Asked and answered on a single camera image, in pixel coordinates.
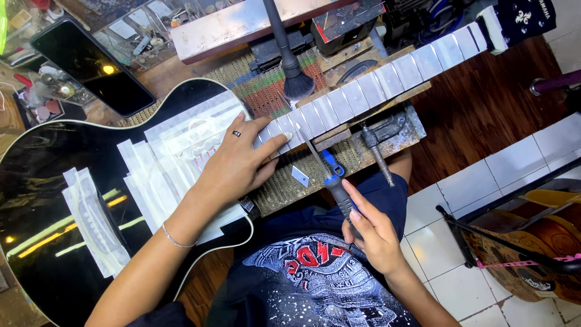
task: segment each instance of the hand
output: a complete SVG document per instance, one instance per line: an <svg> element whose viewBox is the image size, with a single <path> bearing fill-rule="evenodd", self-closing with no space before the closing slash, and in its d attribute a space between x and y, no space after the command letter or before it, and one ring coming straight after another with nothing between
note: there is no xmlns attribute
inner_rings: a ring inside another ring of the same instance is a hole
<svg viewBox="0 0 581 327"><path fill-rule="evenodd" d="M219 207L244 196L262 185L274 173L278 158L261 165L270 155L287 143L292 134L277 135L258 149L252 148L256 135L271 117L244 121L241 112L226 130L218 151L204 167L204 171L192 189L215 201Z"/></svg>
<svg viewBox="0 0 581 327"><path fill-rule="evenodd" d="M356 210L352 210L349 218L364 239L362 241L353 236L351 226L345 219L342 227L345 242L355 242L355 245L365 253L373 268L386 278L402 269L409 268L389 217L369 203L346 179L343 179L343 187L361 212L359 214Z"/></svg>

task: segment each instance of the pink strap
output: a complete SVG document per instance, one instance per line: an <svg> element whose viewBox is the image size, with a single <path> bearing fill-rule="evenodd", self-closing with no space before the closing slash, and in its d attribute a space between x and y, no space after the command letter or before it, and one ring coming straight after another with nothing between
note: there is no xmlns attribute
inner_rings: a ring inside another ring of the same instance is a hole
<svg viewBox="0 0 581 327"><path fill-rule="evenodd" d="M581 253L575 254L574 257L567 255L565 258L555 258L555 260L564 261L564 262L569 262L569 261L573 261L573 260L577 260L577 259L581 259ZM539 263L534 262L532 260L529 260L529 261L507 262L505 264L494 264L494 265L486 265L485 266L482 264L482 261L480 261L480 259L476 259L476 264L478 265L478 268L484 269L484 268L498 268L498 267L534 266L534 265L538 265Z"/></svg>

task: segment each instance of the forearm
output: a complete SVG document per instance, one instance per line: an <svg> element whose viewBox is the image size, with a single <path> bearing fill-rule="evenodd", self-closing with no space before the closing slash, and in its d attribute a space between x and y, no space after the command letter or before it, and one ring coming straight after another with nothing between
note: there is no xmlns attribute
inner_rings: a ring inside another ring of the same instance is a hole
<svg viewBox="0 0 581 327"><path fill-rule="evenodd" d="M218 210L192 188L166 220L166 230L180 244L193 244ZM125 326L154 310L189 251L172 243L160 228L109 285L87 326Z"/></svg>
<svg viewBox="0 0 581 327"><path fill-rule="evenodd" d="M407 263L398 273L386 275L385 280L392 294L406 306L422 326L449 327L460 325L433 298Z"/></svg>

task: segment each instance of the wooden floor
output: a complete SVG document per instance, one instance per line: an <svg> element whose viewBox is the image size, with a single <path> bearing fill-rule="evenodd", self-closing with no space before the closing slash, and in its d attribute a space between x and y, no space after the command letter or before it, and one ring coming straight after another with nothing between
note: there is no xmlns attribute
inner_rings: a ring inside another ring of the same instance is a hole
<svg viewBox="0 0 581 327"><path fill-rule="evenodd" d="M427 136L411 147L410 194L560 120L567 111L564 93L535 97L528 90L537 77L559 75L548 45L537 37L433 78L432 88L412 99ZM208 254L179 296L197 326L231 262L231 249Z"/></svg>

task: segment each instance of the silver bracelet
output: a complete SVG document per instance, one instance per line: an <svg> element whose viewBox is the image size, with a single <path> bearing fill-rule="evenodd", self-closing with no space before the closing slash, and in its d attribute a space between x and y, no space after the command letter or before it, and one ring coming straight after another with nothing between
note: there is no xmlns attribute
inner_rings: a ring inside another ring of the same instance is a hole
<svg viewBox="0 0 581 327"><path fill-rule="evenodd" d="M193 243L193 244L192 244L192 245L190 245L190 246L185 246L185 245L183 245L183 244L177 243L177 242L176 242L176 241L175 241L175 240L174 240L174 239L173 239L173 238L172 238L172 237L171 237L171 236L170 236L170 235L167 233L167 231L166 231L166 223L165 223L165 222L163 222L163 223L162 223L162 229L163 229L163 232L166 234L167 238L168 238L168 239L170 239L170 241L172 241L172 242L173 242L175 245L177 245L177 246L179 246L179 247L186 247L186 248L189 248L189 247L194 247L194 245L196 245L196 244L198 243L198 240L196 240L196 242L195 242L195 243Z"/></svg>

